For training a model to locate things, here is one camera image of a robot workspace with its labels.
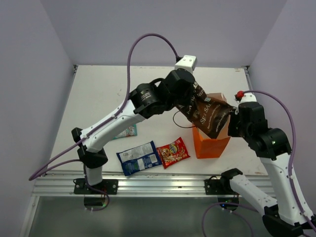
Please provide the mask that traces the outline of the brown potato chips bag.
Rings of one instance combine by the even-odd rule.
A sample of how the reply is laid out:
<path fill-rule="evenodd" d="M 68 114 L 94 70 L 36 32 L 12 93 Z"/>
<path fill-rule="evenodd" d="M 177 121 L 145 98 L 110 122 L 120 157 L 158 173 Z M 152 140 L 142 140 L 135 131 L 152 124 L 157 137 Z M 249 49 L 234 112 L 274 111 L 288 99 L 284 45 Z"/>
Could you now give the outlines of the brown potato chips bag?
<path fill-rule="evenodd" d="M 224 100 L 208 96 L 197 82 L 194 83 L 189 103 L 176 108 L 211 139 L 218 138 L 234 109 Z"/>

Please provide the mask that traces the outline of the orange paper bag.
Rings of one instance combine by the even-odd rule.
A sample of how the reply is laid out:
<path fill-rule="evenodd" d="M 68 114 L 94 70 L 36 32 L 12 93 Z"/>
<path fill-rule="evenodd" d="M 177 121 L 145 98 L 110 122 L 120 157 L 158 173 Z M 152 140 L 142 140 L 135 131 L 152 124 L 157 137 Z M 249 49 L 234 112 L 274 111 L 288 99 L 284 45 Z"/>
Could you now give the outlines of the orange paper bag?
<path fill-rule="evenodd" d="M 207 95 L 227 102 L 223 93 L 209 93 Z M 222 155 L 230 141 L 230 136 L 228 135 L 229 122 L 230 115 L 227 123 L 216 139 L 209 138 L 205 133 L 192 124 L 190 128 L 193 130 L 194 148 L 198 159 L 219 158 Z"/>

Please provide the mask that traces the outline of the blue snack packet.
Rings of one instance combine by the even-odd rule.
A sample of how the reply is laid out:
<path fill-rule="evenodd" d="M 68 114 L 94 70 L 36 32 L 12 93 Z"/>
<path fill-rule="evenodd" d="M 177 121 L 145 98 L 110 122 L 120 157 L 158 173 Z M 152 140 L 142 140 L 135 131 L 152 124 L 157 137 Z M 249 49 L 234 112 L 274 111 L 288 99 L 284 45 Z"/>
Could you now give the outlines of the blue snack packet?
<path fill-rule="evenodd" d="M 125 176 L 162 165 L 153 141 L 116 153 Z"/>

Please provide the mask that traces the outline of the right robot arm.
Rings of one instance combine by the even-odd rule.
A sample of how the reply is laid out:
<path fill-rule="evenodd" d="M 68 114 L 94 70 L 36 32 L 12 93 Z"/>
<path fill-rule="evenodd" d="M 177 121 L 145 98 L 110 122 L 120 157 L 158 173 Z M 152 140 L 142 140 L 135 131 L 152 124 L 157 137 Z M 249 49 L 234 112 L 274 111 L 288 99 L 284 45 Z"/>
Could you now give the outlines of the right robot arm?
<path fill-rule="evenodd" d="M 258 102 L 239 104 L 229 124 L 229 135 L 243 138 L 264 165 L 275 197 L 261 191 L 237 168 L 221 174 L 222 192 L 240 194 L 262 216 L 267 231 L 274 237 L 299 237 L 316 224 L 316 216 L 297 190 L 299 208 L 290 183 L 293 175 L 289 163 L 293 150 L 286 134 L 279 128 L 269 128 L 262 105 Z"/>

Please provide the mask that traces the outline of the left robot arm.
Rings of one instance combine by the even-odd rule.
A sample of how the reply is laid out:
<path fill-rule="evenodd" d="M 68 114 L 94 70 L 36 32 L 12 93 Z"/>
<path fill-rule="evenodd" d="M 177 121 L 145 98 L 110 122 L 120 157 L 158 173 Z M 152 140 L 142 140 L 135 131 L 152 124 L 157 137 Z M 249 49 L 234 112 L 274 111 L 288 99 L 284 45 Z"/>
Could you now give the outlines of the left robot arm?
<path fill-rule="evenodd" d="M 104 146 L 134 124 L 178 105 L 188 105 L 194 82 L 192 69 L 174 69 L 164 79 L 138 85 L 117 109 L 91 127 L 72 130 L 73 140 L 79 146 L 79 159 L 84 164 L 85 188 L 90 193 L 97 194 L 103 187 L 102 166 L 108 161 Z"/>

